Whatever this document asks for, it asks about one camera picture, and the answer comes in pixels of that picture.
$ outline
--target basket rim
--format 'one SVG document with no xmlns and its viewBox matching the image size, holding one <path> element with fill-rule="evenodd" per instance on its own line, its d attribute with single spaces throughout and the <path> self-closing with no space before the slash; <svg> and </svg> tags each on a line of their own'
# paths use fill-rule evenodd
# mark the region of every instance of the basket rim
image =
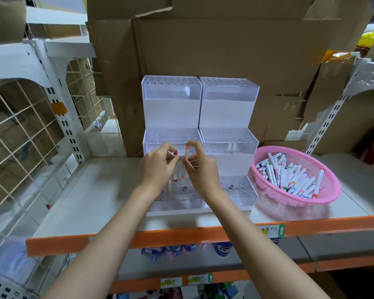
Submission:
<svg viewBox="0 0 374 299">
<path fill-rule="evenodd" d="M 295 150 L 295 149 L 292 149 L 292 148 L 283 147 L 283 146 L 263 146 L 263 147 L 260 147 L 260 148 L 256 149 L 255 155 L 258 152 L 267 153 L 267 152 L 272 152 L 272 151 L 278 151 L 278 152 L 282 152 L 282 153 L 292 154 L 294 156 L 301 157 L 306 161 L 315 163 L 318 166 L 321 166 L 322 169 L 324 170 L 324 172 L 327 172 L 327 174 L 330 176 L 330 183 L 331 183 L 331 186 L 333 187 L 332 193 L 329 195 L 329 197 L 322 198 L 322 199 L 308 199 L 308 198 L 303 198 L 303 197 L 300 197 L 300 196 L 292 195 L 291 193 L 285 192 L 285 191 L 277 188 L 273 184 L 269 183 L 262 176 L 262 174 L 260 174 L 259 171 L 257 170 L 256 160 L 255 160 L 255 157 L 254 157 L 254 160 L 252 161 L 252 164 L 251 164 L 251 170 L 253 171 L 255 178 L 259 178 L 262 182 L 268 183 L 269 187 L 271 187 L 271 189 L 275 190 L 278 194 L 283 195 L 284 197 L 289 198 L 289 199 L 294 200 L 294 201 L 300 201 L 300 202 L 304 202 L 306 204 L 312 204 L 312 205 L 322 205 L 322 204 L 331 203 L 331 202 L 335 201 L 339 197 L 339 195 L 341 194 L 341 191 L 342 191 L 341 190 L 341 185 L 339 183 L 338 178 L 333 173 L 333 171 L 331 171 L 326 165 L 324 165 L 322 162 L 318 161 L 317 159 L 315 159 L 314 157 L 312 157 L 310 155 L 307 155 L 307 154 L 305 154 L 301 151 L 298 151 L 298 150 Z"/>
</svg>

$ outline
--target basket of markers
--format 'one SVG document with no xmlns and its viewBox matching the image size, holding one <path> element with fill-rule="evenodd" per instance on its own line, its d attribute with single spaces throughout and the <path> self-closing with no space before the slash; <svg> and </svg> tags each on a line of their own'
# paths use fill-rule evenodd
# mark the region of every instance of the basket of markers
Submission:
<svg viewBox="0 0 374 299">
<path fill-rule="evenodd" d="M 339 180 L 329 168 L 291 148 L 258 148 L 251 169 L 264 193 L 284 205 L 328 204 L 341 193 Z"/>
</svg>

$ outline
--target plastic basket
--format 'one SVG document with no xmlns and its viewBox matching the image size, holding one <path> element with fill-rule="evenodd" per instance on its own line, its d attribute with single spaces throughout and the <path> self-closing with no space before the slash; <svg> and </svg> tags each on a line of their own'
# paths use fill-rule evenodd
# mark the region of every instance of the plastic basket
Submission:
<svg viewBox="0 0 374 299">
<path fill-rule="evenodd" d="M 260 161 L 268 158 L 268 152 L 270 152 L 272 155 L 278 152 L 284 153 L 285 157 L 287 158 L 287 165 L 291 161 L 298 165 L 301 165 L 302 168 L 306 168 L 306 173 L 308 174 L 308 177 L 317 177 L 319 170 L 323 169 L 324 175 L 321 180 L 318 198 L 308 199 L 292 195 L 275 187 L 269 181 L 267 181 L 256 169 L 255 165 Z M 305 206 L 309 204 L 328 204 L 337 199 L 341 193 L 341 185 L 339 184 L 338 178 L 329 168 L 327 168 L 324 164 L 314 159 L 313 157 L 291 148 L 280 146 L 264 146 L 258 148 L 256 150 L 254 160 L 251 165 L 251 169 L 254 172 L 256 183 L 263 190 L 263 192 L 284 205 Z"/>
</svg>

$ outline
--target wire mesh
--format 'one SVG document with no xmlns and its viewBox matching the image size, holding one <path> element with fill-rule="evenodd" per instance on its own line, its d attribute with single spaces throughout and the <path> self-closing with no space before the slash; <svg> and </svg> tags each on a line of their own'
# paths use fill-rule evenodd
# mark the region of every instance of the wire mesh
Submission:
<svg viewBox="0 0 374 299">
<path fill-rule="evenodd" d="M 92 157 L 125 156 L 119 123 L 111 98 L 96 93 L 91 59 L 73 59 L 66 71 L 66 82 L 75 105 Z"/>
<path fill-rule="evenodd" d="M 25 240 L 77 168 L 44 90 L 0 80 L 0 275 L 25 284 L 40 263 Z"/>
</svg>

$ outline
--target price tag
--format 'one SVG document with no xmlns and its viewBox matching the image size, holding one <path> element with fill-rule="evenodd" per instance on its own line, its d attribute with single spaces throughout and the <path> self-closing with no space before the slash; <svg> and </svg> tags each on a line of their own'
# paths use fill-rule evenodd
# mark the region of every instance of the price tag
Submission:
<svg viewBox="0 0 374 299">
<path fill-rule="evenodd" d="M 179 287 L 181 286 L 182 281 L 181 277 L 174 277 L 174 278 L 164 278 L 161 279 L 161 287 Z"/>
<path fill-rule="evenodd" d="M 285 224 L 269 224 L 266 226 L 258 226 L 263 234 L 269 238 L 282 238 L 285 233 Z"/>
<path fill-rule="evenodd" d="M 213 283 L 213 274 L 193 275 L 188 276 L 188 285 L 194 286 L 196 284 Z"/>
</svg>

